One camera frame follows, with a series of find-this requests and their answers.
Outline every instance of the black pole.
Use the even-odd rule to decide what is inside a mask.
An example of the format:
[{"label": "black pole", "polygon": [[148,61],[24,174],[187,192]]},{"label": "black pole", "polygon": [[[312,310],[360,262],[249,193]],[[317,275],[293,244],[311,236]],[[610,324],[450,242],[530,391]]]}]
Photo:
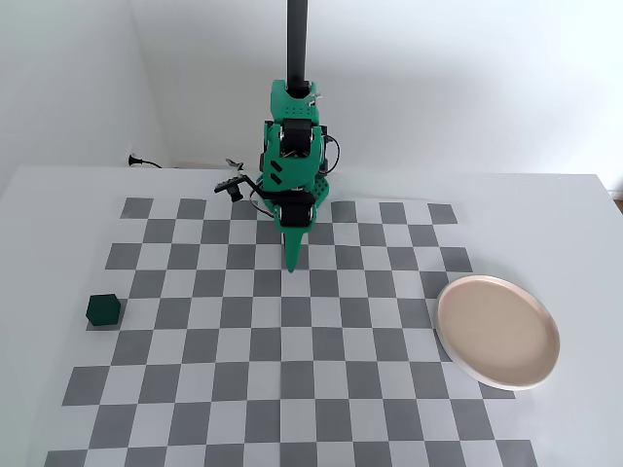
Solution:
[{"label": "black pole", "polygon": [[288,92],[308,94],[305,82],[305,43],[308,34],[308,0],[288,0]]}]

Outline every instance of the checkerboard mat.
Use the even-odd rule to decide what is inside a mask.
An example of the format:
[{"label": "checkerboard mat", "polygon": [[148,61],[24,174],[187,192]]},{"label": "checkerboard mat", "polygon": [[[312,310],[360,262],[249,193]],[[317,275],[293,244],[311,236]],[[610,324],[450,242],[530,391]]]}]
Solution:
[{"label": "checkerboard mat", "polygon": [[82,441],[45,467],[536,465],[529,440],[495,435],[514,394],[432,329],[472,273],[450,204],[322,206],[292,273],[248,201],[128,198],[115,228],[93,293],[122,319],[83,332],[114,348],[73,368],[59,403]]}]

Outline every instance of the white plate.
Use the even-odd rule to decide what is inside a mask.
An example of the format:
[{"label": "white plate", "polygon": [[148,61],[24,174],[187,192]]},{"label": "white plate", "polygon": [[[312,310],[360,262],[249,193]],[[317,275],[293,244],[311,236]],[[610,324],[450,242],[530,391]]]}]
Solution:
[{"label": "white plate", "polygon": [[560,336],[547,309],[496,277],[471,275],[449,284],[433,319],[450,358],[489,386],[535,387],[558,359]]}]

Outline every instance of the green cube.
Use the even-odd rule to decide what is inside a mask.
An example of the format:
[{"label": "green cube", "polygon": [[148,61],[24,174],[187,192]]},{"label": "green cube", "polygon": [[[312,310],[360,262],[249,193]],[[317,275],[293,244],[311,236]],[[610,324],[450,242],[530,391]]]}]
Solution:
[{"label": "green cube", "polygon": [[121,303],[115,294],[91,295],[87,318],[93,326],[110,326],[117,324]]}]

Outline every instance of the white wall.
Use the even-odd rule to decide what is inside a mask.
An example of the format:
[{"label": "white wall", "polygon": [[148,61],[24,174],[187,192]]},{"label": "white wall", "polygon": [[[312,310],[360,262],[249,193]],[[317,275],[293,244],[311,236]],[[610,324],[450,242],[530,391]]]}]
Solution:
[{"label": "white wall", "polygon": [[0,193],[20,164],[168,164],[128,0],[0,1]]},{"label": "white wall", "polygon": [[[257,163],[285,0],[131,0],[174,162]],[[598,173],[623,186],[617,0],[311,0],[343,168]]]}]

